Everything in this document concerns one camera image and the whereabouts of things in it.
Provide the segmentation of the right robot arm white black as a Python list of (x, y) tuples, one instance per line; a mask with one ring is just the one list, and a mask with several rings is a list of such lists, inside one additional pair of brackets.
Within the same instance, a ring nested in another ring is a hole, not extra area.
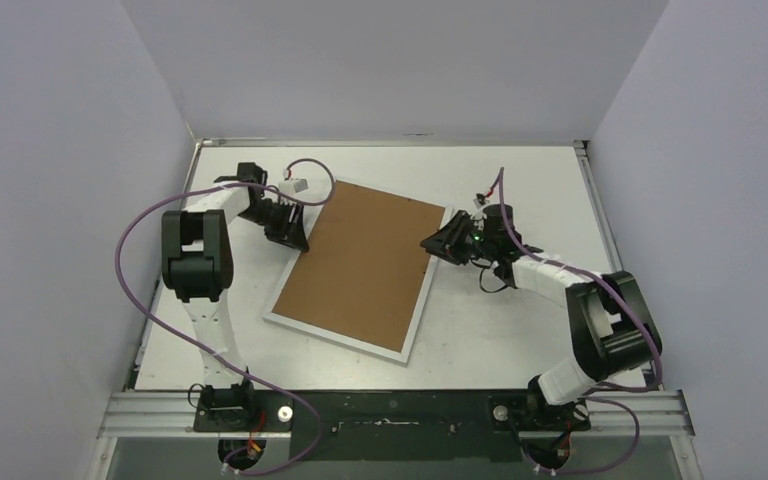
[(530, 380), (522, 409), (509, 414), (514, 422), (558, 428), (586, 394), (660, 359), (662, 341), (636, 278), (573, 267), (523, 243), (510, 205), (459, 210), (420, 245), (453, 265), (479, 263), (505, 287), (536, 294), (566, 313), (572, 352)]

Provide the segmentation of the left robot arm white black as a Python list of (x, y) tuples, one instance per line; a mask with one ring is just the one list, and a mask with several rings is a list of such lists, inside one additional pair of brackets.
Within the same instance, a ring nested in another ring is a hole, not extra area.
[(183, 210), (161, 217), (164, 285), (184, 306), (202, 344), (204, 382), (196, 404), (198, 431), (250, 431), (269, 413), (246, 378), (228, 308), (234, 261), (229, 224), (240, 218), (264, 230), (273, 243), (306, 252), (302, 205), (265, 196), (268, 174), (242, 162), (231, 176), (216, 179), (218, 191)]

